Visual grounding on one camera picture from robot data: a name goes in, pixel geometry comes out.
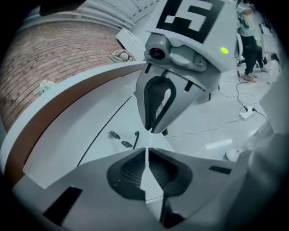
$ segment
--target corrugated panel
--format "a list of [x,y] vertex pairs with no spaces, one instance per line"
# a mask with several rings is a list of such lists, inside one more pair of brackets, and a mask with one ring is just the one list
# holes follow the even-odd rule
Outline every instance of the corrugated panel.
[[39,7],[33,9],[23,21],[19,31],[47,22],[84,21],[100,24],[116,30],[131,29],[135,22],[150,13],[158,0],[88,0],[75,11],[39,15]]

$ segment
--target yellow-green light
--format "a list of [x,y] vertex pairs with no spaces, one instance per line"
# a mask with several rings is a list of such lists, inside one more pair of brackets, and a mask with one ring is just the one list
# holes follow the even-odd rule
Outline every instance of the yellow-green light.
[[228,52],[229,52],[228,49],[225,48],[225,47],[222,47],[221,51],[222,51],[223,53],[225,53],[225,54],[228,54]]

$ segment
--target power strip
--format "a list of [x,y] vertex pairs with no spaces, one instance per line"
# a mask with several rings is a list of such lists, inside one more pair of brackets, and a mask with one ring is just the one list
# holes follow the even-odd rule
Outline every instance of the power strip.
[[252,115],[254,115],[254,111],[253,111],[253,107],[249,106],[248,108],[248,111],[246,111],[244,108],[243,108],[243,111],[240,112],[240,117],[242,118],[242,120],[246,120],[248,119],[249,117],[251,117]]

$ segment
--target brick floor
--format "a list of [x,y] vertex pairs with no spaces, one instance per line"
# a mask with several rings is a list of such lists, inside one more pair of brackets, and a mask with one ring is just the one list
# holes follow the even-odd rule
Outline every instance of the brick floor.
[[0,114],[6,130],[39,96],[44,79],[59,83],[105,65],[121,49],[116,31],[92,23],[52,23],[19,34],[2,65]]

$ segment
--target white floor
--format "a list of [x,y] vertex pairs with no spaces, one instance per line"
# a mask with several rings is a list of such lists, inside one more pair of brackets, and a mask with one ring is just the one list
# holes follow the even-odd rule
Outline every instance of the white floor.
[[[238,68],[240,74],[244,73],[245,67],[246,65],[242,64]],[[267,68],[269,69],[268,74],[261,73],[259,68],[254,69],[258,75],[257,83],[238,85],[241,93],[239,100],[245,106],[252,104],[258,112],[263,114],[265,112],[260,106],[259,100],[270,88],[271,84],[268,82],[274,81],[279,73],[278,64],[274,61],[270,61]],[[249,136],[265,122],[266,119],[263,116],[255,113],[246,121],[238,120],[225,124],[238,119],[242,109],[241,104],[237,101],[237,83],[239,81],[234,59],[231,71],[222,75],[220,91],[212,93],[210,101],[208,101],[208,94],[204,92],[169,126],[170,134],[167,139],[176,152],[195,157],[222,159],[226,150],[241,147]],[[220,128],[199,132],[217,127]]]

